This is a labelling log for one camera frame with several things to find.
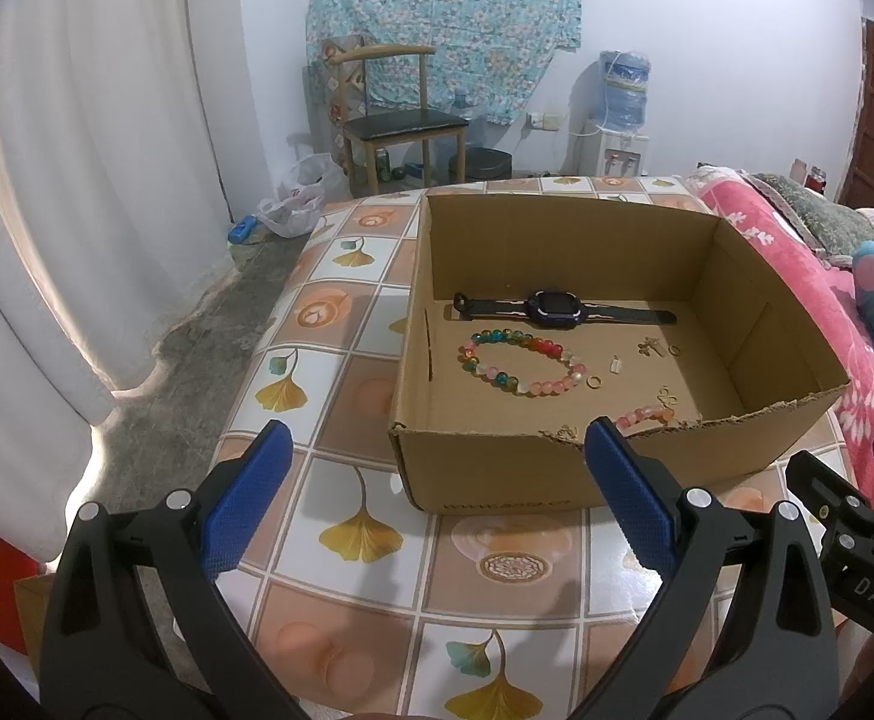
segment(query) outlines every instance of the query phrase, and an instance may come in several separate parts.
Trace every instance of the door frame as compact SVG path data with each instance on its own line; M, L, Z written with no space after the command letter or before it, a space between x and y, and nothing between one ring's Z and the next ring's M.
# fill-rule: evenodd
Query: door frame
M849 159L846 174L843 176L843 182L837 190L836 202L840 205L846 205L843 201L846 200L846 194L853 183L856 176L856 167L860 158L860 148L863 144L864 135L867 134L866 122L867 114L870 113L874 103L873 90L873 63L872 50L874 35L874 20L865 19L863 21L863 81L860 87L861 103L857 111L856 129L853 135L853 151L851 151L851 159Z

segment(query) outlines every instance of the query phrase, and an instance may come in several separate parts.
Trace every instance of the blue floral fabric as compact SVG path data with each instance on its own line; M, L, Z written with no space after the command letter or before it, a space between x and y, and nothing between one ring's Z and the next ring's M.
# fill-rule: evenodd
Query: blue floral fabric
M349 34L434 46L430 105L448 108L462 87L491 122L510 124L555 51L579 47L580 21L581 0L310 0L307 52L318 62L320 41ZM367 75L372 103L419 104L416 57L368 62Z

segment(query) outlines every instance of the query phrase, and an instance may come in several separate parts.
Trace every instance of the black trash can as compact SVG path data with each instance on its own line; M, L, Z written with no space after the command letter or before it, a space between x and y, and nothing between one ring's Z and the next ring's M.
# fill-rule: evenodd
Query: black trash can
M499 181L513 177L513 157L506 151L493 148L467 148L467 177L457 178L457 155L450 159L451 184L471 181Z

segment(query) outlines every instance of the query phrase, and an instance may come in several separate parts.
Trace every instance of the tablecloth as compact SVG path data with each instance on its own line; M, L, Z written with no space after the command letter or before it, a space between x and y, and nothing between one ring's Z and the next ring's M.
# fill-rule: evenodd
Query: tablecloth
M677 177L555 177L430 194L579 194L710 213ZM289 477L219 587L295 695L347 712L454 720L560 718L613 661L660 581L607 508L438 517L403 493L386 435L422 191L326 209L277 301L214 461L268 420L293 431ZM786 458L811 449L846 476L831 415L767 469L713 490L769 511ZM810 518L818 540L822 527ZM488 556L531 555L529 579ZM701 673L733 593L723 570L675 685Z

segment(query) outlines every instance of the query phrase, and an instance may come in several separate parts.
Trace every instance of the wooden chair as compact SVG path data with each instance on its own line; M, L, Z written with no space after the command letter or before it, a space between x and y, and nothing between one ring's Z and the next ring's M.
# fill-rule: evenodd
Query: wooden chair
M385 59L389 56L419 56L421 63L421 107L409 111L388 111L360 119L346 120L347 106L341 105L344 117L344 160L347 175L350 177L350 191L357 196L356 176L353 167L353 143L359 141L367 156L367 180L371 194L380 194L380 184L376 172L376 149L390 146L391 143L421 141L424 145L424 186L430 186L430 149L428 141L443 135L457 136L457 175L458 180L466 180L467 175L467 120L451 116L427 106L427 55L437 50L431 46L397 46L380 44L358 47L348 52L338 53L328 59L331 67L337 68L338 89L344 88L341 68L344 62L361 62L369 59Z

